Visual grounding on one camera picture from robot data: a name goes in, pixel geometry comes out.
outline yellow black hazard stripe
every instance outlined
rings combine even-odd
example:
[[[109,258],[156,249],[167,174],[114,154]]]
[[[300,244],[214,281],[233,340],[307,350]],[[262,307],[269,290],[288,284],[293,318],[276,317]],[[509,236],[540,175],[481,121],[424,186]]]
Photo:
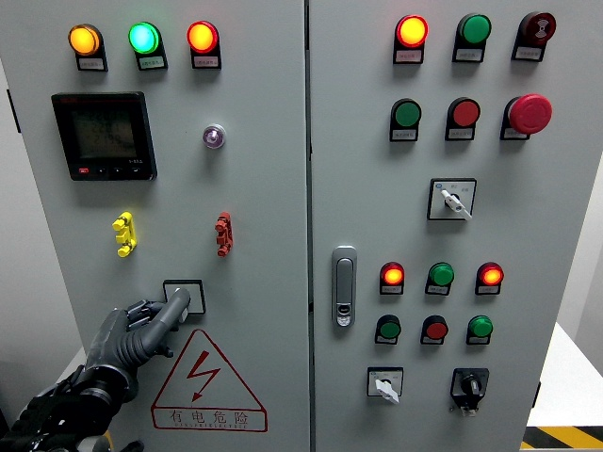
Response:
[[[528,427],[521,448],[603,450],[603,427]]]

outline gray metal panel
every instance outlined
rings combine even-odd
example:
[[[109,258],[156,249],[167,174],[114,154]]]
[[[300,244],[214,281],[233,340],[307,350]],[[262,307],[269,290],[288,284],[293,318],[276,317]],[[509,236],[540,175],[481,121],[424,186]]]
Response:
[[[556,35],[540,64],[511,62],[519,22],[552,12]],[[452,64],[457,23],[486,14],[493,31],[482,64]],[[517,450],[578,241],[601,154],[603,58],[600,2],[379,1],[310,5],[317,451],[390,447],[430,451]],[[392,67],[398,20],[423,15],[425,62]],[[500,142],[505,105],[540,92],[550,125],[527,142]],[[481,105],[476,139],[445,142],[457,97]],[[392,104],[422,107],[419,140],[389,143]],[[478,180],[474,219],[426,221],[431,178]],[[331,253],[358,250],[356,322],[331,322]],[[379,270],[406,269],[404,295],[379,296]],[[430,266],[452,264],[449,297],[423,293]],[[475,297],[478,267],[496,261],[506,277],[498,297]],[[397,346],[375,345],[381,315],[400,319]],[[474,315],[494,322],[488,347],[468,347]],[[441,347],[422,346],[423,320],[442,315]],[[403,366],[400,404],[366,396],[367,367]],[[455,367],[487,367],[475,418],[449,412]]]
[[[306,150],[303,1],[2,2],[0,53],[44,211],[84,344],[107,312],[161,299],[165,279],[203,279],[207,315],[173,334],[176,356],[203,328],[266,407],[268,433],[153,428],[151,403],[175,360],[140,371],[141,394],[120,413],[119,443],[146,450],[309,447]],[[188,26],[220,32],[223,69],[190,67]],[[170,68],[141,73],[131,24],[159,28]],[[75,24],[104,35],[108,73],[76,69],[67,35]],[[72,182],[50,96],[145,93],[158,177],[153,182]],[[206,125],[226,129],[207,150]],[[139,246],[120,259],[111,228],[130,210]],[[216,256],[214,224],[232,215],[235,246]],[[212,384],[221,388],[220,377]],[[191,392],[183,384],[183,404]]]

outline yellow indicator light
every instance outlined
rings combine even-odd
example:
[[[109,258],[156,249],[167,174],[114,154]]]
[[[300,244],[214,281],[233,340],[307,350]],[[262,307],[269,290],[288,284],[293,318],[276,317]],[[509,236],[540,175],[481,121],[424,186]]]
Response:
[[[188,28],[187,40],[192,50],[206,54],[218,45],[218,31],[209,22],[196,22]]]
[[[92,25],[76,25],[69,32],[69,45],[82,57],[95,54],[101,46],[100,32]]]
[[[481,278],[485,284],[497,285],[502,281],[502,272],[497,268],[491,268],[486,270]]]
[[[418,47],[427,38],[427,21],[421,16],[406,16],[398,25],[398,40],[406,47]]]
[[[398,285],[402,282],[404,274],[399,268],[390,268],[385,272],[383,278],[385,279],[385,282],[390,285]]]

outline red lightning bolt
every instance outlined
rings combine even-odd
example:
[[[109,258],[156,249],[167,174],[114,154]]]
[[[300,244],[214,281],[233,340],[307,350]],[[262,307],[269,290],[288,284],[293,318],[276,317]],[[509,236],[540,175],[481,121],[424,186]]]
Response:
[[[214,379],[214,377],[216,377],[216,375],[218,375],[218,372],[220,372],[220,369],[218,368],[218,369],[206,370],[205,372],[197,373],[197,370],[199,370],[199,367],[201,367],[201,364],[204,363],[204,361],[207,359],[208,356],[209,356],[209,352],[204,350],[203,353],[201,354],[201,356],[199,357],[199,359],[197,360],[197,362],[195,363],[195,365],[193,365],[192,369],[190,369],[190,372],[188,372],[187,379],[194,379],[195,377],[200,377],[201,375],[211,374],[211,377],[209,377],[209,379],[205,382],[204,387],[201,388],[201,390],[198,393],[195,393],[192,395],[191,403],[202,397],[201,393],[204,391],[205,387],[211,382],[212,379]]]

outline green indicator light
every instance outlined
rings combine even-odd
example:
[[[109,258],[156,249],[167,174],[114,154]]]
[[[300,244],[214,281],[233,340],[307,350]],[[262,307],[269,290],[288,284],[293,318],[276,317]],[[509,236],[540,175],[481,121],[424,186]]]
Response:
[[[478,315],[469,322],[469,330],[478,337],[487,337],[494,329],[492,320],[486,315]]]
[[[421,110],[417,104],[405,102],[396,108],[396,122],[402,127],[410,127],[421,119]]]
[[[399,336],[401,329],[396,323],[388,322],[381,326],[381,336],[385,339],[395,339]]]
[[[430,279],[437,285],[449,285],[454,280],[454,270],[450,264],[436,264],[430,269]]]
[[[492,24],[486,16],[475,14],[461,22],[461,36],[471,44],[484,42],[490,36]]]
[[[159,46],[159,32],[146,22],[132,25],[128,38],[130,45],[139,54],[151,54]]]

